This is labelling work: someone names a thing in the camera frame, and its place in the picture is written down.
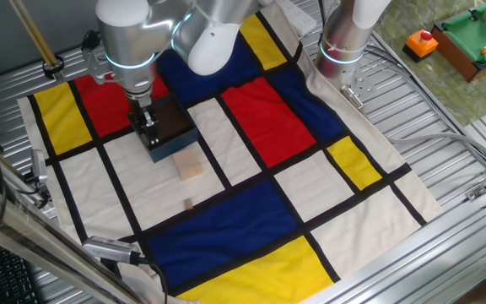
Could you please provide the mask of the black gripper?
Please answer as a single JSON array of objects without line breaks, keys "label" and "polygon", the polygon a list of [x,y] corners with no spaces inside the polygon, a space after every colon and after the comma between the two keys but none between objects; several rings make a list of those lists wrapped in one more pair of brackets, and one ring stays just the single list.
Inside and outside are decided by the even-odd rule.
[{"label": "black gripper", "polygon": [[152,99],[150,95],[129,95],[129,117],[135,122],[135,130],[143,143],[148,141],[151,145],[159,142],[158,120],[154,111],[151,109]]}]

